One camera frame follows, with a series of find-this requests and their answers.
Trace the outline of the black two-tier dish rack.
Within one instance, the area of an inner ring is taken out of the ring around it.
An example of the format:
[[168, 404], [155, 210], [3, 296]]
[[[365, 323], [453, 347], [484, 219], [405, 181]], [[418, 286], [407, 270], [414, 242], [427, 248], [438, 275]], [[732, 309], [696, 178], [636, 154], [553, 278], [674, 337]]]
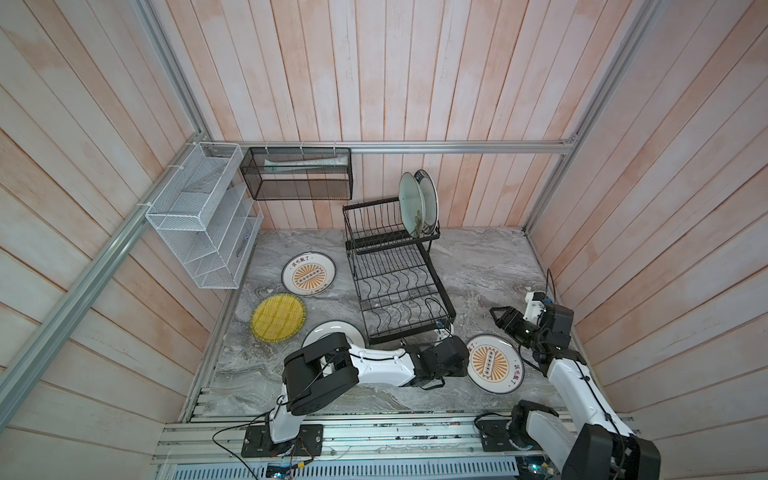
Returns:
[[342, 208], [345, 249], [371, 345], [435, 331], [452, 334], [456, 310], [434, 267], [432, 235], [413, 238], [395, 197]]

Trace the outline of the white plate green clover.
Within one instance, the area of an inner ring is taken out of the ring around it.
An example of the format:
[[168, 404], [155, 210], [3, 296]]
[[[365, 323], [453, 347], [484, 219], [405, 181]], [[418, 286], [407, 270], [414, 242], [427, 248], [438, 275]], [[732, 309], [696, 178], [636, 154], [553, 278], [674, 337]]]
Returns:
[[307, 334], [302, 342], [302, 346], [306, 347], [333, 333], [343, 333], [351, 345], [356, 345], [360, 348], [366, 346], [366, 341], [361, 331], [355, 325], [342, 320], [331, 320], [319, 324]]

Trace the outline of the mint green flower plate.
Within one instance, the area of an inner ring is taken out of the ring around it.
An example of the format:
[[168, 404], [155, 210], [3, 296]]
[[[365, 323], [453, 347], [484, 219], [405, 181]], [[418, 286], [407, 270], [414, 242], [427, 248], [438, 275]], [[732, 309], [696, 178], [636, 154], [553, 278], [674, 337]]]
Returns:
[[402, 175], [398, 200], [407, 233], [413, 238], [420, 238], [424, 227], [425, 200], [419, 182], [412, 173]]

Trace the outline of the green rim white plate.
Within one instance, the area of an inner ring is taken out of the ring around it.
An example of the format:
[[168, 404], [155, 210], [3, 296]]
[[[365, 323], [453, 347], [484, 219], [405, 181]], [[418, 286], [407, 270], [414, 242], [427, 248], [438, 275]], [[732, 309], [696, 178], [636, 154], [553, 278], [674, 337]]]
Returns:
[[437, 189], [432, 178], [426, 170], [418, 170], [414, 177], [419, 184], [424, 198], [422, 235], [429, 236], [432, 235], [436, 230], [439, 220], [439, 202]]

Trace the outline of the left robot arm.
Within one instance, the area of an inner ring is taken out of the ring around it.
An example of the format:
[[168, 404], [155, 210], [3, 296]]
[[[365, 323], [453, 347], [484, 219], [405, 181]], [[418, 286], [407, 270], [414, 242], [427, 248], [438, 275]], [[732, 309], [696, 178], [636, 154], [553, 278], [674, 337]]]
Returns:
[[465, 377], [469, 350], [450, 336], [418, 347], [384, 351], [351, 344], [345, 334], [331, 333], [284, 360], [281, 396], [267, 417], [270, 441], [280, 445], [296, 439], [304, 418], [359, 384], [428, 389], [446, 377]]

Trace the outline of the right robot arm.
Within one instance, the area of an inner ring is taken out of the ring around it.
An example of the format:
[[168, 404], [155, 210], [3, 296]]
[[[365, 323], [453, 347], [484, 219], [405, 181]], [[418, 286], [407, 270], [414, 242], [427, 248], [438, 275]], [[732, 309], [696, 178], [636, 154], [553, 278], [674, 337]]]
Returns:
[[574, 312], [534, 292], [521, 312], [490, 310], [494, 323], [528, 349], [537, 369], [564, 401], [575, 430], [543, 404], [521, 400], [512, 410], [507, 436], [512, 446], [538, 447], [561, 479], [658, 479], [661, 454], [637, 436], [599, 391], [586, 360], [570, 347]]

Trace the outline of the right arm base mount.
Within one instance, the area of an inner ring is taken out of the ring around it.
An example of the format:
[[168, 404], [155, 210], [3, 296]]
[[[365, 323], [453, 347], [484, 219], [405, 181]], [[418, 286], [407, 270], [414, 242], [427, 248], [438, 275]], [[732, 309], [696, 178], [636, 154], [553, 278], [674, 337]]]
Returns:
[[524, 420], [477, 417], [473, 424], [485, 452], [543, 451], [552, 455], [568, 451], [569, 433], [549, 414], [532, 412]]

